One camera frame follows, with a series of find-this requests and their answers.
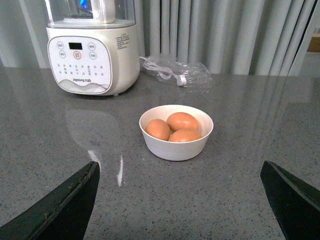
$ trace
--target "brand logo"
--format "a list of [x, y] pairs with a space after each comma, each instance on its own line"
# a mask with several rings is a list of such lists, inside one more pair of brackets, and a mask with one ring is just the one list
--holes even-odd
[[74, 78], [74, 82], [83, 82], [83, 83], [91, 83], [91, 79], [83, 79], [83, 78]]

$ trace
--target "digital display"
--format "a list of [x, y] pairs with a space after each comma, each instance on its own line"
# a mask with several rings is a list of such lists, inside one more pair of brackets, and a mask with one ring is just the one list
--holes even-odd
[[69, 48], [72, 50], [82, 50], [82, 44], [80, 42], [69, 42]]

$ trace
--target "gray curtain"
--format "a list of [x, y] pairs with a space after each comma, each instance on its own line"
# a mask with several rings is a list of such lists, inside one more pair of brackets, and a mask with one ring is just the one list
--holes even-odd
[[[316, 0], [133, 0], [139, 54], [211, 73], [298, 75], [320, 17]], [[44, 0], [3, 1], [0, 66], [49, 68]]]

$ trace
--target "plastic bag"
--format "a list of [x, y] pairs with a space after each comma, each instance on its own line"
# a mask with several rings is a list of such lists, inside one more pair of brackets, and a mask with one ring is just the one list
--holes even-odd
[[162, 83], [183, 88], [211, 88], [212, 77], [205, 65], [200, 62], [176, 62], [169, 55], [140, 57], [140, 68]]

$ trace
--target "label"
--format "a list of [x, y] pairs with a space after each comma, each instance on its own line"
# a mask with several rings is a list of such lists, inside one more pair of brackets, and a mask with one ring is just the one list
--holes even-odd
[[125, 49], [130, 43], [130, 35], [122, 33], [121, 36], [118, 36], [116, 39], [116, 49]]

